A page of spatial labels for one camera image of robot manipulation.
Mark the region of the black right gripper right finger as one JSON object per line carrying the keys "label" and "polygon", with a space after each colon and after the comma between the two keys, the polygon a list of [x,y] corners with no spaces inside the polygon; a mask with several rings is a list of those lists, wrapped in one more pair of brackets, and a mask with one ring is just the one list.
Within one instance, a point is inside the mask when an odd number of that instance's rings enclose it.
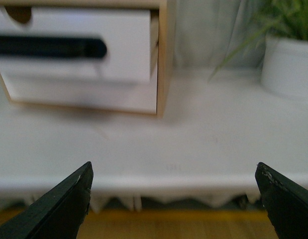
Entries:
{"label": "black right gripper right finger", "polygon": [[308,190],[263,162],[255,179],[278,238],[308,239]]}

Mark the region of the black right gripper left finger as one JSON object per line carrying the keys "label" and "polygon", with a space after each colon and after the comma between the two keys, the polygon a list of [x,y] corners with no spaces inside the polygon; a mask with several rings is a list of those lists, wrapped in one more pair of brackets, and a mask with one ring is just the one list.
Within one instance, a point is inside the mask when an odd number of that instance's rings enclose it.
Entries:
{"label": "black right gripper left finger", "polygon": [[86,162],[26,210],[0,226],[0,239],[75,239],[89,212],[93,181]]}

